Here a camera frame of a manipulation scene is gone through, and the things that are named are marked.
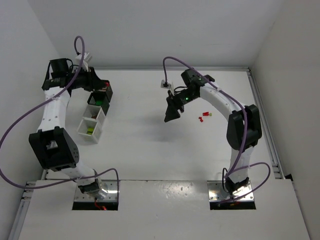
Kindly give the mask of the green lego brick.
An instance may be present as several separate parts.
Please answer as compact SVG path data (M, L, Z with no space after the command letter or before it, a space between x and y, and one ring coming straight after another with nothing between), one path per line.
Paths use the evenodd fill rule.
M103 101L101 101L101 100L98 100L97 102L96 102L96 105L97 106L101 106L103 104Z

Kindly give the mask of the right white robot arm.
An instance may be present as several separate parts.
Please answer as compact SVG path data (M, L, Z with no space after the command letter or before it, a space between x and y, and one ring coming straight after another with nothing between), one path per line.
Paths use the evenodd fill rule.
M165 122L180 118L185 105L203 99L218 110L227 120L226 139L231 147L229 169L224 178L224 189L232 195L249 183L248 167L254 147L262 137L259 109L256 105L244 105L224 92L210 75L201 76L191 69L181 74L184 87L174 88L166 81L167 89Z

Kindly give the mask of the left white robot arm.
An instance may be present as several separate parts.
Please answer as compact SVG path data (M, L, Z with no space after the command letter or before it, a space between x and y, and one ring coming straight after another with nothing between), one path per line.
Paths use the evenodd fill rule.
M81 162L79 149L65 129L66 113L73 90L84 89L102 102L112 89L93 67L79 67L76 74L67 61L58 58L49 62L52 73L46 74L42 85L47 104L37 131L29 135L28 141L43 169L64 173L77 182L82 194L99 198L103 183L94 169Z

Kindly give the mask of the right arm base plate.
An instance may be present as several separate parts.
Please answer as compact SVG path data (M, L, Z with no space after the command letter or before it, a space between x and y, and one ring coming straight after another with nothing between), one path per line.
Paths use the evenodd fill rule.
M224 191L221 181L208 181L207 187L210 202L217 203L231 198L231 195L228 192ZM253 188L251 182L249 181L246 186L242 186L239 189L235 190L232 193L232 197L234 199L241 197L237 200L241 202L253 202L254 194L252 193L252 189Z

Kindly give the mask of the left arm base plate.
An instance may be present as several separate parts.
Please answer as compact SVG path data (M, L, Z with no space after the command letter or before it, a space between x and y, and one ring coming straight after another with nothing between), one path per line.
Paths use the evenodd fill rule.
M98 202L116 203L118 201L118 185L116 180L102 180L102 190L97 193L97 196L91 196L81 193L77 187L74 194L74 202L90 202L95 200Z

